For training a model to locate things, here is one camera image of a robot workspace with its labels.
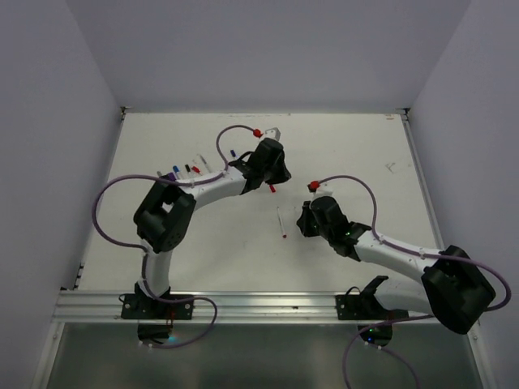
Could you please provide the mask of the red marker pen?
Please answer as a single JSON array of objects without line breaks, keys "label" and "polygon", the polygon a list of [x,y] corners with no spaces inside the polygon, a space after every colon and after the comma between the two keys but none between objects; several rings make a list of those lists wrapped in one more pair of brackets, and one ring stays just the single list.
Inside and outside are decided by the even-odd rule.
[{"label": "red marker pen", "polygon": [[283,215],[281,213],[280,207],[277,207],[277,218],[278,218],[278,222],[279,222],[279,225],[280,225],[281,236],[282,236],[283,239],[286,239],[287,238],[287,232],[286,232],[285,222],[284,222]]}]

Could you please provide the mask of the clear white pen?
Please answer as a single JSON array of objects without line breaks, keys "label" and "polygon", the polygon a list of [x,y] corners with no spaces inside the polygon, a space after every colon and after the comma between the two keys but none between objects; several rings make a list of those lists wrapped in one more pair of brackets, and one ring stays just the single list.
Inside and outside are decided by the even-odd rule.
[{"label": "clear white pen", "polygon": [[204,167],[206,168],[206,170],[208,171],[208,173],[212,173],[212,168],[211,168],[210,164],[206,161],[204,156],[202,156],[201,154],[198,154],[198,157],[201,160]]}]

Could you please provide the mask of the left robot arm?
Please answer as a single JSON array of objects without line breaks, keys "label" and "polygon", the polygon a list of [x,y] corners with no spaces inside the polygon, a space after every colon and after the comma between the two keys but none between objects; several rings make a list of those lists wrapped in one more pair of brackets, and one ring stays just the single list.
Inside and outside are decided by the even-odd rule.
[{"label": "left robot arm", "polygon": [[133,217],[144,245],[138,281],[144,293],[140,309],[150,318],[160,318],[166,313],[172,250],[186,236],[196,211],[221,199],[257,190],[264,183],[275,185],[290,179],[283,146],[267,138],[259,142],[246,160],[230,162],[225,171],[210,173],[193,182],[155,182]]}]

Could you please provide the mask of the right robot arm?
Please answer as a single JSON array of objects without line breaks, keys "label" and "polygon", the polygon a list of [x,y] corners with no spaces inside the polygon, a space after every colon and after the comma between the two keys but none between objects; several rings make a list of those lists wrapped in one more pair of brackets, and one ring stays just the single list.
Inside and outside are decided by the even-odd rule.
[{"label": "right robot arm", "polygon": [[348,220],[331,196],[304,202],[296,225],[304,237],[322,237],[341,257],[398,274],[378,275],[358,293],[338,295],[340,319],[396,319],[415,312],[464,335],[495,299],[494,288],[464,250],[387,242],[372,227]]}]

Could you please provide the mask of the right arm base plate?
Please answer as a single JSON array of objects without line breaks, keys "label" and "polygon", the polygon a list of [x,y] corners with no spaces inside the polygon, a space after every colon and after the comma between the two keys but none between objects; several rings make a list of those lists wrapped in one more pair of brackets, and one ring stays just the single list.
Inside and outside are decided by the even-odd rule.
[{"label": "right arm base plate", "polygon": [[336,295],[337,318],[345,321],[392,320],[408,318],[407,310],[387,310],[375,298],[359,295]]}]

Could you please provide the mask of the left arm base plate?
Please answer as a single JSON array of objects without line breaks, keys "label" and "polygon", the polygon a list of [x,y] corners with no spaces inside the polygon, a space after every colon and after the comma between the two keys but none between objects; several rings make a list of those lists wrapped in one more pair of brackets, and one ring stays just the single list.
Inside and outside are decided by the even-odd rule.
[{"label": "left arm base plate", "polygon": [[130,320],[191,320],[192,302],[166,304],[146,295],[128,293],[122,301],[120,317]]}]

